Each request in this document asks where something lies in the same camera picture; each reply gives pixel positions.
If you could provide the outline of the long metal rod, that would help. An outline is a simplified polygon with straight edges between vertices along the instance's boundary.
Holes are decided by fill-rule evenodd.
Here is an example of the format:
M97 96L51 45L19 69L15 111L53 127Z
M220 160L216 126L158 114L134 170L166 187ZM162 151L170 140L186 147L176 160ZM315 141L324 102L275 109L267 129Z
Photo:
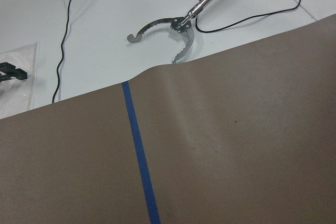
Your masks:
M159 24L170 24L170 28L176 31L179 34L186 35L187 43L185 47L180 51L172 60L172 64L176 64L181 60L187 53L190 51L194 43L194 31L192 28L191 20L196 18L198 14L213 0L200 0L196 5L194 5L184 17L170 17L170 18L161 18L150 22L141 28L136 35L129 34L127 40L129 43L136 43L142 40L142 36L147 30L151 27L154 27Z

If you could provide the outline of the black tool on table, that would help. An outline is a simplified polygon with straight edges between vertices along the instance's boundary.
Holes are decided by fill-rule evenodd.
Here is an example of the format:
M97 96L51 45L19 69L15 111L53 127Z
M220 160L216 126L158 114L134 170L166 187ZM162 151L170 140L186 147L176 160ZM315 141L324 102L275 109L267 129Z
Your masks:
M26 80L28 74L26 71L16 68L15 65L10 64L8 62L1 63L1 79L0 82L18 79L18 80Z

